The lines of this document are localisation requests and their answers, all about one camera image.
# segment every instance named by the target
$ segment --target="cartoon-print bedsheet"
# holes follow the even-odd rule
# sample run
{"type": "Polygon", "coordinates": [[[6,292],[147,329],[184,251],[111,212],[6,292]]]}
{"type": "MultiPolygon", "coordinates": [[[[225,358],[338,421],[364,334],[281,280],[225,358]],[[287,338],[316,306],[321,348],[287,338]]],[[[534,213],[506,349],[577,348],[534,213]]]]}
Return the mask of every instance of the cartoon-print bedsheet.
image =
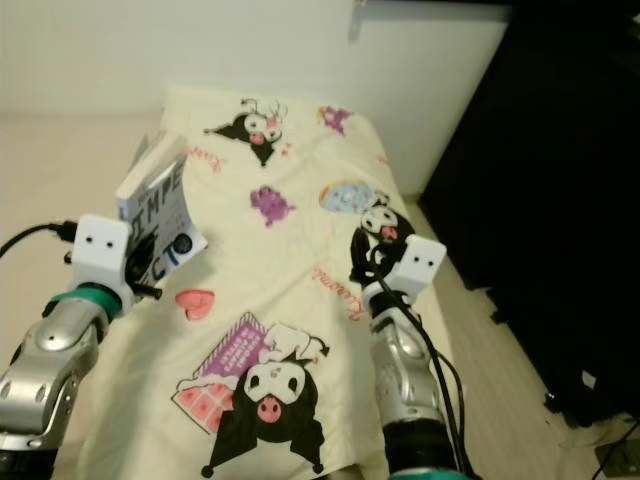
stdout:
{"type": "Polygon", "coordinates": [[[369,322],[348,279],[362,225],[411,233],[385,152],[332,105],[170,91],[209,248],[112,326],[80,479],[386,478],[369,322]]]}

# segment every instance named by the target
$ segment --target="black furniture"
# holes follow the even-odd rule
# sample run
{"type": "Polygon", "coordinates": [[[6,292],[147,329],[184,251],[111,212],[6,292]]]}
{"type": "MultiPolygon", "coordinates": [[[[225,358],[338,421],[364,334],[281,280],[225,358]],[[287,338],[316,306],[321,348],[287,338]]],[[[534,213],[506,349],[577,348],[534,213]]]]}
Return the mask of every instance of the black furniture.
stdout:
{"type": "Polygon", "coordinates": [[[420,205],[571,422],[640,415],[640,42],[517,11],[420,205]]]}

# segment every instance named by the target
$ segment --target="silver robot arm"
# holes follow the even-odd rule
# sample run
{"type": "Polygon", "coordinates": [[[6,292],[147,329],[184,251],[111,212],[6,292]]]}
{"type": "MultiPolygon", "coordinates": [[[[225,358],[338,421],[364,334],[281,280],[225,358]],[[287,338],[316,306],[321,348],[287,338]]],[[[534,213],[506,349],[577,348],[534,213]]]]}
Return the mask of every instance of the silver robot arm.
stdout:
{"type": "MultiPolygon", "coordinates": [[[[457,473],[459,465],[439,406],[440,390],[429,370],[431,355],[420,332],[397,303],[399,298],[411,310],[445,254],[444,245],[415,234],[404,242],[379,244],[371,252],[363,230],[358,229],[352,239],[351,279],[362,285],[363,304],[373,319],[371,354],[376,399],[392,479],[467,478],[457,473]],[[377,251],[381,258],[371,258],[377,251]],[[372,274],[372,262],[393,296],[372,274]]],[[[411,313],[420,319],[417,313],[411,313]]]]}
{"type": "Polygon", "coordinates": [[[51,478],[80,382],[109,324],[132,308],[136,293],[161,294],[128,281],[128,267],[141,270],[127,261],[130,235],[124,222],[80,219],[66,258],[73,268],[69,291],[49,302],[0,377],[0,480],[51,478]]]}

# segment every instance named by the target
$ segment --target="pink book illustration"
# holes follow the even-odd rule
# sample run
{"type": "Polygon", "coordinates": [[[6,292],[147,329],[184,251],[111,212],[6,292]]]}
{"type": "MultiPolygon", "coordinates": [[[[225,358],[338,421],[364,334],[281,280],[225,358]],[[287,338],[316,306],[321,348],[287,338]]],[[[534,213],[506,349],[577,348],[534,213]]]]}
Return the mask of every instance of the pink book illustration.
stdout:
{"type": "Polygon", "coordinates": [[[266,329],[252,313],[245,313],[218,343],[193,377],[182,380],[172,400],[180,409],[211,434],[218,431],[222,412],[232,409],[238,379],[265,348],[266,329]]]}

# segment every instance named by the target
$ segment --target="cable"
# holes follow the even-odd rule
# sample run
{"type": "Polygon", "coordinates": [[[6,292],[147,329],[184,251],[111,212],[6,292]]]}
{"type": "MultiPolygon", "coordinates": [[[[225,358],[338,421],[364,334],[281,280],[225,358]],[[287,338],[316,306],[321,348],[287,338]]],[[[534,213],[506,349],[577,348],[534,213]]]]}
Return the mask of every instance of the cable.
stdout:
{"type": "Polygon", "coordinates": [[[61,240],[64,240],[65,242],[73,242],[77,228],[78,224],[76,222],[68,220],[63,223],[43,223],[41,225],[35,225],[27,228],[0,247],[0,258],[2,258],[4,254],[7,253],[16,243],[20,240],[24,240],[24,238],[28,237],[32,233],[36,233],[41,230],[50,230],[55,232],[61,240]]]}
{"type": "Polygon", "coordinates": [[[620,440],[614,442],[611,445],[611,448],[609,448],[609,451],[607,452],[607,454],[604,456],[604,458],[602,459],[602,462],[600,462],[600,466],[598,467],[598,470],[596,470],[596,473],[593,474],[593,477],[591,477],[591,480],[596,480],[596,477],[600,474],[600,472],[602,472],[604,470],[604,466],[607,464],[607,462],[611,459],[611,456],[613,455],[613,452],[615,451],[616,448],[618,448],[620,445],[622,445],[625,440],[627,438],[629,438],[629,436],[633,433],[633,431],[638,428],[638,425],[640,425],[640,420],[636,420],[636,423],[633,425],[633,427],[631,427],[627,433],[625,433],[622,438],[620,438],[620,440]]]}
{"type": "Polygon", "coordinates": [[[442,360],[456,381],[456,390],[458,391],[458,436],[460,437],[460,444],[462,446],[462,455],[464,456],[464,461],[466,462],[467,470],[470,474],[473,475],[472,478],[479,479],[475,472],[473,471],[473,467],[471,466],[471,460],[469,460],[469,456],[467,454],[467,447],[464,443],[464,433],[465,433],[465,408],[464,408],[464,392],[462,390],[462,381],[460,380],[460,375],[458,371],[455,369],[453,364],[449,361],[447,357],[445,357],[442,352],[438,351],[438,358],[442,360]]]}
{"type": "Polygon", "coordinates": [[[449,371],[453,375],[453,378],[456,381],[456,389],[458,390],[458,436],[460,437],[460,442],[464,447],[465,413],[464,413],[464,393],[462,392],[462,381],[460,380],[460,376],[458,375],[458,372],[453,366],[453,364],[440,351],[438,351],[438,358],[440,358],[440,360],[444,362],[444,364],[447,366],[447,368],[449,369],[449,371]]]}
{"type": "Polygon", "coordinates": [[[369,264],[370,264],[371,270],[373,271],[373,274],[376,280],[378,281],[378,283],[380,283],[380,286],[385,291],[385,293],[393,299],[396,306],[402,311],[402,313],[405,314],[409,322],[411,322],[411,324],[415,327],[418,333],[420,333],[420,336],[424,340],[424,343],[427,346],[427,350],[431,355],[433,366],[436,370],[436,376],[438,377],[438,383],[440,384],[440,390],[442,391],[445,412],[447,414],[447,421],[451,429],[451,443],[453,444],[453,451],[456,456],[456,459],[458,460],[458,464],[459,464],[458,466],[462,470],[463,474],[467,476],[475,477],[475,473],[473,472],[473,468],[471,467],[471,464],[469,462],[469,458],[467,456],[466,450],[464,449],[464,446],[460,441],[460,436],[456,429],[456,421],[455,421],[455,416],[453,414],[453,406],[451,405],[451,396],[449,395],[449,389],[447,388],[447,383],[444,378],[442,366],[440,365],[440,357],[438,356],[438,351],[436,350],[436,347],[433,345],[431,338],[422,327],[421,322],[413,315],[409,307],[407,307],[407,305],[391,290],[389,285],[387,285],[387,282],[384,280],[384,277],[380,273],[380,270],[378,269],[378,265],[375,262],[376,253],[380,251],[380,248],[381,248],[381,244],[378,244],[371,251],[371,256],[369,258],[369,264]]]}

